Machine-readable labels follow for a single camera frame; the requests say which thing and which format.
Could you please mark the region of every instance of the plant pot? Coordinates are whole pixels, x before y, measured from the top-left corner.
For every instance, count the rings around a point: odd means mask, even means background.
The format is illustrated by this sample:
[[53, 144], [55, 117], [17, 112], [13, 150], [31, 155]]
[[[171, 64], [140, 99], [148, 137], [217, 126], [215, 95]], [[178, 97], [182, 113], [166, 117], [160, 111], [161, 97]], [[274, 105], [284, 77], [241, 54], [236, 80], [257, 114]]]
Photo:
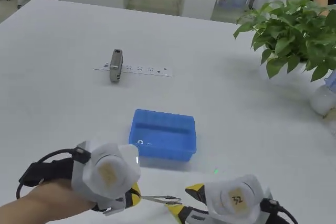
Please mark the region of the plant pot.
[[[275, 58], [275, 55], [271, 55], [269, 59]], [[301, 74], [305, 69], [305, 63], [299, 63], [296, 68], [293, 69], [290, 73], [287, 73], [287, 63], [280, 69], [279, 73], [276, 76], [273, 76], [271, 79], [268, 77], [266, 70], [267, 61], [259, 67], [259, 75], [263, 80], [269, 81], [274, 85], [287, 86], [290, 82], [295, 79], [296, 76]]]

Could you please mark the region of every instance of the wrist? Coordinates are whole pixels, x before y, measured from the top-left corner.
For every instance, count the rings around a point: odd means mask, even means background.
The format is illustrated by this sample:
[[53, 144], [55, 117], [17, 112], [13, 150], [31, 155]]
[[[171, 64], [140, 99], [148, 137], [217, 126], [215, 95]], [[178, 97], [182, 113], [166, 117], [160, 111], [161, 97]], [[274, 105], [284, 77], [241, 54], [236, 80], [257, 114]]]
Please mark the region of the wrist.
[[52, 221], [52, 208], [46, 202], [43, 202], [40, 199], [35, 197], [31, 197], [27, 195], [20, 199], [25, 206], [27, 207], [27, 211], [31, 212], [32, 216], [35, 216], [37, 224], [45, 224]]

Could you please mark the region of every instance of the black cable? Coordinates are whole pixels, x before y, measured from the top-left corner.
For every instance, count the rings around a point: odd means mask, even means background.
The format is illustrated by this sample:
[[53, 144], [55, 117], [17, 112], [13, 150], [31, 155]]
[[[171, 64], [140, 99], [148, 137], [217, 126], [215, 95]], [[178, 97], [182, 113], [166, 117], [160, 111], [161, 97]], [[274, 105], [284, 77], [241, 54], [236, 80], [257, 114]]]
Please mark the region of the black cable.
[[298, 224], [298, 221], [294, 218], [294, 216], [286, 208], [280, 207], [279, 212], [283, 212], [291, 219], [291, 221], [293, 221], [294, 224]]
[[288, 224], [288, 221], [286, 221], [283, 217], [276, 215], [269, 215], [266, 224]]
[[[36, 164], [40, 164], [40, 163], [43, 163], [44, 161], [46, 161], [47, 159], [51, 158], [51, 157], [54, 157], [56, 155], [59, 155], [59, 154], [63, 154], [63, 153], [69, 153], [71, 155], [75, 155], [76, 154], [76, 149], [61, 149], [61, 150], [58, 150], [58, 151], [55, 151], [55, 152], [52, 152], [52, 153], [49, 153], [48, 155], [44, 156], [43, 158], [41, 158], [39, 161], [36, 162]], [[24, 180], [24, 177], [25, 175], [29, 172], [29, 168], [27, 169], [27, 171], [25, 172], [25, 174], [22, 176], [22, 178], [20, 179], [20, 184], [19, 186], [17, 187], [16, 189], [16, 199], [20, 199], [20, 192], [21, 192], [21, 189], [23, 187], [23, 180]]]
[[286, 214], [294, 224], [298, 224], [294, 216], [284, 207], [280, 206], [279, 202], [274, 199], [264, 198], [260, 203], [260, 209], [263, 212], [268, 212], [271, 215], [277, 215], [278, 212], [283, 212]]

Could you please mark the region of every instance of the white table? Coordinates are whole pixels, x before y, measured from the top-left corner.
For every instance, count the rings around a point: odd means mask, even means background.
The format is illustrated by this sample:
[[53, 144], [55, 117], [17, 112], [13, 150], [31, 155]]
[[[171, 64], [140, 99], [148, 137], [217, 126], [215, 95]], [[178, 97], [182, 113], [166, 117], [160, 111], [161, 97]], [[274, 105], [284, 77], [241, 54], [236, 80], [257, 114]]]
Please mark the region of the white table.
[[[185, 165], [142, 158], [143, 166], [252, 173], [300, 223], [332, 223], [336, 143], [308, 106], [312, 85], [288, 91], [262, 82], [260, 52], [249, 49], [252, 34], [234, 41], [235, 29], [52, 0], [32, 0], [1, 23], [0, 204], [14, 199], [28, 165], [51, 151], [92, 138], [127, 143], [134, 111], [142, 108], [194, 116], [198, 148]], [[125, 73], [112, 85], [107, 72], [93, 68], [117, 48], [125, 61], [169, 67], [175, 77]], [[142, 179], [160, 183], [165, 173]], [[167, 188], [176, 190], [173, 184], [189, 176], [172, 173]], [[156, 194], [156, 184], [145, 184], [143, 194]], [[110, 223], [88, 215], [88, 223]], [[132, 214], [120, 216], [126, 219], [113, 224], [139, 223]], [[160, 217], [144, 216], [143, 223]]]

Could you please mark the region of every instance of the white plastic casing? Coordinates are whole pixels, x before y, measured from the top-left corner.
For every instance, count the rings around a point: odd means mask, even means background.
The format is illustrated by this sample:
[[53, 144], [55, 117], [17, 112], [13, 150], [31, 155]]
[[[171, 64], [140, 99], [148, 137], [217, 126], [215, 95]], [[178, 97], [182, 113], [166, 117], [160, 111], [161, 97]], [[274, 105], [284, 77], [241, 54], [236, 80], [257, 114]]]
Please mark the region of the white plastic casing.
[[114, 143], [91, 148], [91, 159], [83, 169], [84, 183], [97, 195], [122, 197], [140, 178], [138, 149]]
[[260, 215], [259, 204], [264, 198], [263, 189], [254, 175], [206, 183], [205, 195], [209, 214], [232, 224], [255, 223]]

